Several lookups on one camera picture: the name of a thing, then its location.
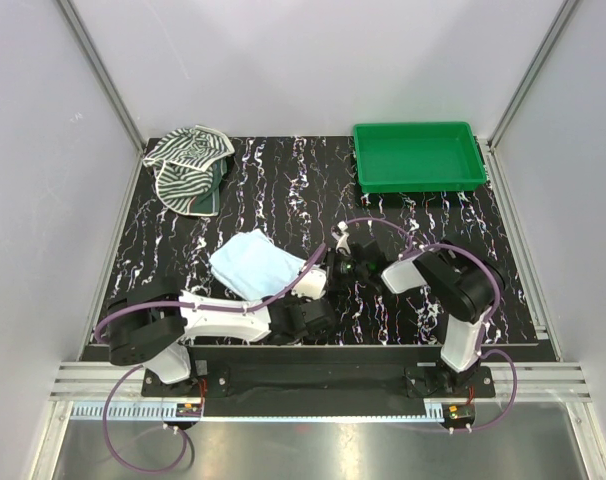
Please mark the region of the light blue towel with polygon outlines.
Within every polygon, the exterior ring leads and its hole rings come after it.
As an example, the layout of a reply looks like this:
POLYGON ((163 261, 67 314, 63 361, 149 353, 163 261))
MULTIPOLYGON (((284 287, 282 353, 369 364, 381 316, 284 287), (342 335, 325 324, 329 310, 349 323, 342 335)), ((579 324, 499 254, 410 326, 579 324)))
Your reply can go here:
POLYGON ((232 236, 210 257, 210 270, 244 300, 274 296, 290 284, 305 260, 275 246, 261 230, 232 236))

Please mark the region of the green white striped towel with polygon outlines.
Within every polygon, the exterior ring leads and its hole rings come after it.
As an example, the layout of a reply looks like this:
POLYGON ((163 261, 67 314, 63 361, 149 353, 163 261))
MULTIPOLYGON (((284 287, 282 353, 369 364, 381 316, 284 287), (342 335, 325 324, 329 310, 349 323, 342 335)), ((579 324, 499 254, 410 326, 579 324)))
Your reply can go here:
POLYGON ((186 217, 214 217, 227 159, 234 153, 227 135, 196 125, 166 134, 142 163, 153 172, 154 191, 167 209, 186 217))

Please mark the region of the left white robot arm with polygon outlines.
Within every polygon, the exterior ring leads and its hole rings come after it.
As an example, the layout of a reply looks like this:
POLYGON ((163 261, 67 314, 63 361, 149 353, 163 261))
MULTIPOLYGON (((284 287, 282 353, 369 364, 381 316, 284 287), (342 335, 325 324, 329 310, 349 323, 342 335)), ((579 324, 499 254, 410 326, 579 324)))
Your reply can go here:
POLYGON ((254 301, 214 299, 161 283, 112 300, 94 335, 108 347, 111 364, 141 365, 173 393, 186 396, 197 388, 199 372, 190 364, 184 340, 228 337, 290 345, 326 334, 336 324, 325 298, 285 293, 254 301))

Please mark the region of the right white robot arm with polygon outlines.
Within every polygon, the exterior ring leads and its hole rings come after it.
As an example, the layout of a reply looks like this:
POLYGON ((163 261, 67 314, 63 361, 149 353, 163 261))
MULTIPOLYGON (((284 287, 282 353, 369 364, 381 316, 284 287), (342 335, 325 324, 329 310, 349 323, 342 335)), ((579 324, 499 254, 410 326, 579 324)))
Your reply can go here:
POLYGON ((475 256, 450 237, 420 252, 402 253, 393 262, 376 242, 337 245, 327 251, 323 266, 331 291, 343 291, 350 281, 394 295, 427 287, 448 314, 437 363, 405 369, 409 397, 455 397, 475 387, 482 329, 505 289, 504 275, 489 259, 475 256))

